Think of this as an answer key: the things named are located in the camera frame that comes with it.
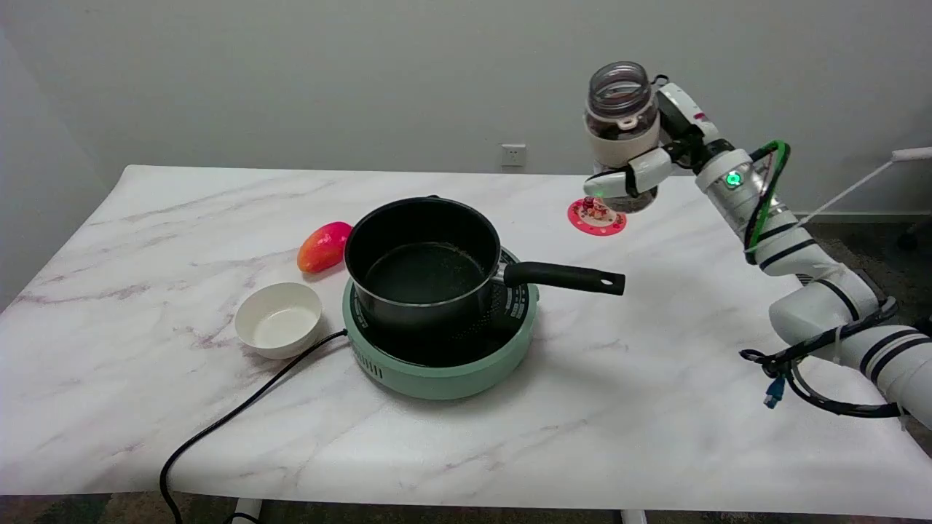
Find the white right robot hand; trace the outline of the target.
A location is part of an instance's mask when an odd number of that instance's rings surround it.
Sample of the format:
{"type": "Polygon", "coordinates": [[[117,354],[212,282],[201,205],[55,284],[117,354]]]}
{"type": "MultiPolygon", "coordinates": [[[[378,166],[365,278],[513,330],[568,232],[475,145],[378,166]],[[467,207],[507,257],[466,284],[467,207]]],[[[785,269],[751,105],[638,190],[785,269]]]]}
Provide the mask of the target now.
{"type": "Polygon", "coordinates": [[[592,140],[606,167],[583,185],[587,197],[635,199],[659,186],[676,167],[701,179],[701,188],[749,162],[745,152],[720,136],[716,125],[682,87],[666,81],[655,90],[657,116],[636,138],[592,140]]]}

